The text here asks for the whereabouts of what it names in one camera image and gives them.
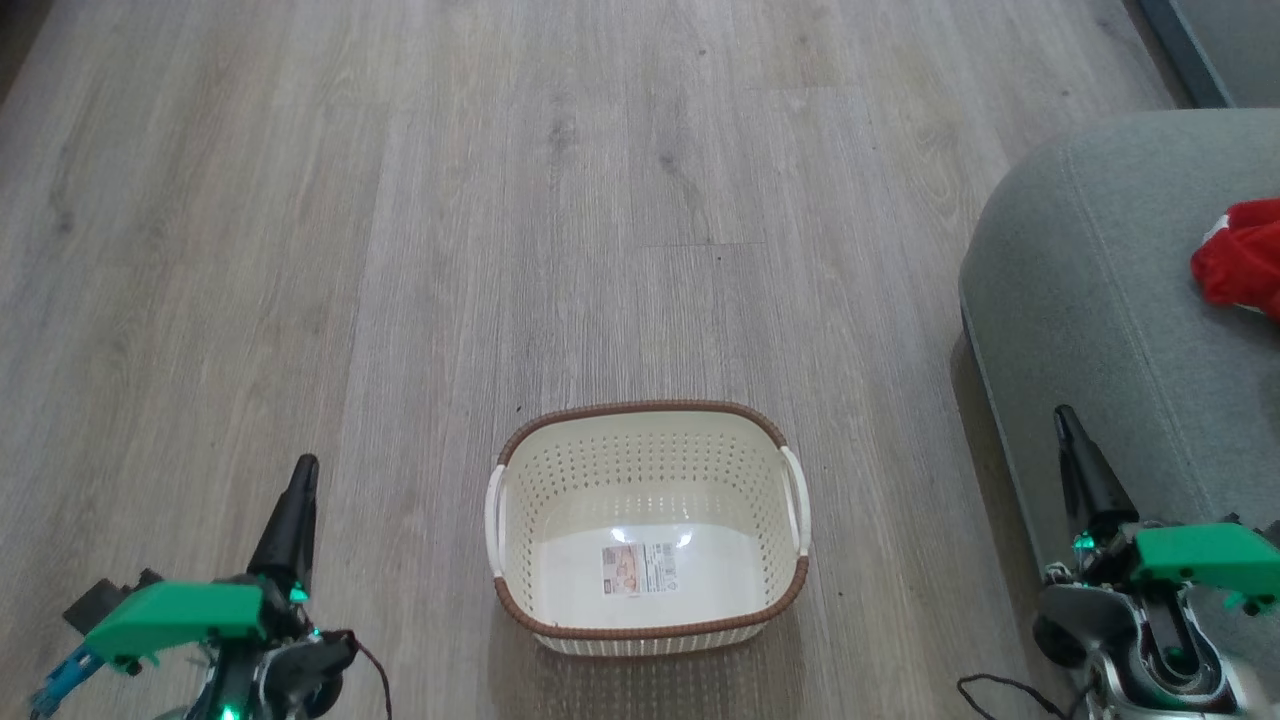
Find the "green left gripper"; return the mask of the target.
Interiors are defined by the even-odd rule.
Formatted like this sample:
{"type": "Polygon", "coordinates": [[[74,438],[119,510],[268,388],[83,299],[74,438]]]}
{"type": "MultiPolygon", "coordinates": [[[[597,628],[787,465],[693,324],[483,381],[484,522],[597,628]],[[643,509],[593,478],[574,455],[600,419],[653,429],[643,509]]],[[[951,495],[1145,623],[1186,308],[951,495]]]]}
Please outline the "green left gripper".
{"type": "Polygon", "coordinates": [[[188,719],[315,719],[326,714],[356,660],[351,630],[320,632],[292,591],[310,591],[319,460],[302,455],[250,560],[270,580],[160,580],[136,589],[93,625],[84,647],[129,671],[195,644],[210,669],[188,719]]]}

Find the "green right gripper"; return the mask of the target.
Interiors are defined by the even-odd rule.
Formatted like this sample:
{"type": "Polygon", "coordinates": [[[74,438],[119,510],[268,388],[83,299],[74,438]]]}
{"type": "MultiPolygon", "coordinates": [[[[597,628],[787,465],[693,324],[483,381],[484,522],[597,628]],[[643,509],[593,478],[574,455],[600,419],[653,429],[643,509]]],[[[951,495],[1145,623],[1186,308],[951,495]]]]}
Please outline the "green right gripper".
{"type": "Polygon", "coordinates": [[[1139,521],[1135,505],[1071,406],[1055,409],[1055,433],[1068,533],[1076,538],[1070,564],[1044,569],[1046,585],[1108,587],[1126,594],[1157,585],[1203,585],[1229,593],[1228,609],[1277,610],[1276,521],[1266,528],[1248,527],[1235,515],[1201,524],[1139,521]]]}

